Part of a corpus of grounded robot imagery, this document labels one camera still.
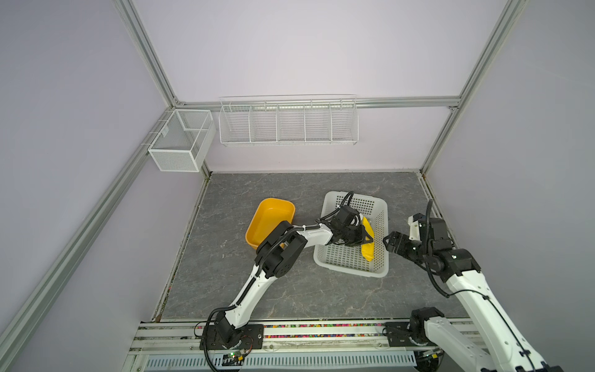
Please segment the yellow paper napkin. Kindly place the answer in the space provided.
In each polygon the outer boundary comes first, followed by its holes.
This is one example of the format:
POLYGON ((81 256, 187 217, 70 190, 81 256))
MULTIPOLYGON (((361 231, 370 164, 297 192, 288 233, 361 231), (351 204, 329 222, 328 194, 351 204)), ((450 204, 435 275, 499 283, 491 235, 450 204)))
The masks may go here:
POLYGON ((371 262, 374 259, 374 232, 366 217, 363 217, 362 227, 364 228, 364 239, 361 245, 361 254, 366 261, 371 262))

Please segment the white perforated plastic basket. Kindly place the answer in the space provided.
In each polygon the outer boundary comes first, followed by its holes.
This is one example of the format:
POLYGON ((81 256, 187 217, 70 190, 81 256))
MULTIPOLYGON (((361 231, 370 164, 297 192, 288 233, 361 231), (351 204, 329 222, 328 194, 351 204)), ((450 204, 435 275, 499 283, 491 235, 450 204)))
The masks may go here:
POLYGON ((387 203, 381 198, 355 194, 350 206, 368 220, 374 232, 373 260, 366 260, 360 248, 329 244, 315 246, 314 261, 332 271, 363 277, 385 277, 389 270, 389 252, 383 244, 383 238, 388 235, 387 203))

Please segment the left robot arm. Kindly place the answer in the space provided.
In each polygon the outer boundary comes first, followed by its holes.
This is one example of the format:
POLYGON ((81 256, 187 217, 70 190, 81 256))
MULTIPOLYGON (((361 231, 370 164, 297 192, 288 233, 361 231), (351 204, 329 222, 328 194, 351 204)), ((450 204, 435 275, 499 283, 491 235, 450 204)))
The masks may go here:
POLYGON ((335 210, 313 225, 295 226, 280 222, 257 248, 249 278, 232 303, 216 308, 203 327, 201 345, 208 349, 209 333, 224 348, 240 345, 244 327, 268 288, 293 268, 303 249, 329 244, 355 247, 367 260, 374 259, 374 234, 366 217, 351 207, 354 193, 348 192, 335 210))

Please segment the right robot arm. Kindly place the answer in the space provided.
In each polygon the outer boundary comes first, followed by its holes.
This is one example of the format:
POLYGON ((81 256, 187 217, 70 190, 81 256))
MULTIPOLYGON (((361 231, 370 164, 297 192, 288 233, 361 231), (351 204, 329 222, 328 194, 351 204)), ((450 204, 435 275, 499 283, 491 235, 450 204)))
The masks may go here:
POLYGON ((477 347, 436 307, 412 311, 404 334, 419 346, 433 344, 464 371, 561 371, 525 339, 491 291, 471 252, 456 247, 443 219, 425 213, 408 219, 410 233, 384 237, 387 251, 422 268, 432 287, 446 299, 457 299, 485 344, 477 347))

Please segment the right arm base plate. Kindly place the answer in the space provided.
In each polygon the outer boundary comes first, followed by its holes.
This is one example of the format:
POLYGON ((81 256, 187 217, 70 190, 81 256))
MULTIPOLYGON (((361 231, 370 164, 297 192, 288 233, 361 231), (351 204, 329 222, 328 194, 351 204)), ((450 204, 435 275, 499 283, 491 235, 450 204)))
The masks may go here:
POLYGON ((390 347, 434 346, 418 323, 411 325, 410 322, 386 322, 382 334, 387 337, 390 347))

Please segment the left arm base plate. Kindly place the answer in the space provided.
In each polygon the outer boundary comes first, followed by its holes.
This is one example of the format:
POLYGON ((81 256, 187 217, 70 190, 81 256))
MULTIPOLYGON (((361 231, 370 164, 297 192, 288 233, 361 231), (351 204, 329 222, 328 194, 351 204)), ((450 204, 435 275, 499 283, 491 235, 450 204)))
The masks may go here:
POLYGON ((209 325, 207 336, 201 338, 200 350, 245 349, 260 350, 264 341, 264 325, 248 323, 239 330, 227 325, 209 325))

